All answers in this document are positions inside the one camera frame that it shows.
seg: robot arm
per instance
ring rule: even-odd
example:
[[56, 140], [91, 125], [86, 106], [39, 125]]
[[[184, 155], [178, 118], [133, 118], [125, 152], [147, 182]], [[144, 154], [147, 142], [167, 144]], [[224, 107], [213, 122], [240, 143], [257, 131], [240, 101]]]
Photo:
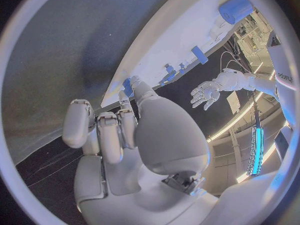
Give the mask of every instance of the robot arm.
[[275, 91], [275, 82], [266, 78], [256, 77], [251, 73], [242, 73], [240, 71], [224, 68], [217, 78], [212, 81], [205, 81], [196, 87], [190, 94], [193, 96], [190, 101], [193, 108], [196, 108], [203, 102], [206, 111], [220, 97], [220, 91], [237, 91], [246, 89], [254, 91], [255, 89], [269, 94], [278, 99]]

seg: robotic hand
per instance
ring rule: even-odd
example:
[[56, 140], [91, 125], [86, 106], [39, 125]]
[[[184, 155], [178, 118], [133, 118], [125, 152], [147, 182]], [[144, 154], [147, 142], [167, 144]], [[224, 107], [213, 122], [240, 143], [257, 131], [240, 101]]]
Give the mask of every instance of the robotic hand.
[[206, 111], [220, 97], [220, 91], [237, 91], [246, 89], [255, 90], [253, 80], [255, 75], [251, 73], [242, 73], [240, 71], [224, 68], [217, 78], [212, 81], [205, 81], [191, 91], [193, 96], [190, 101], [193, 108], [198, 107], [206, 101], [204, 110]]

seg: blue light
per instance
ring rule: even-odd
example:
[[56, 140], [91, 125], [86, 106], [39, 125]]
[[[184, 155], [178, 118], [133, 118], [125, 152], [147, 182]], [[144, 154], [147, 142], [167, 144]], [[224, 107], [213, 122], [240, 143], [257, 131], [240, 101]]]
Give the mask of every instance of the blue light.
[[262, 150], [262, 129], [256, 129], [256, 148], [255, 148], [255, 159], [253, 164], [252, 174], [256, 175], [259, 170], [260, 160], [261, 160], [261, 150]]

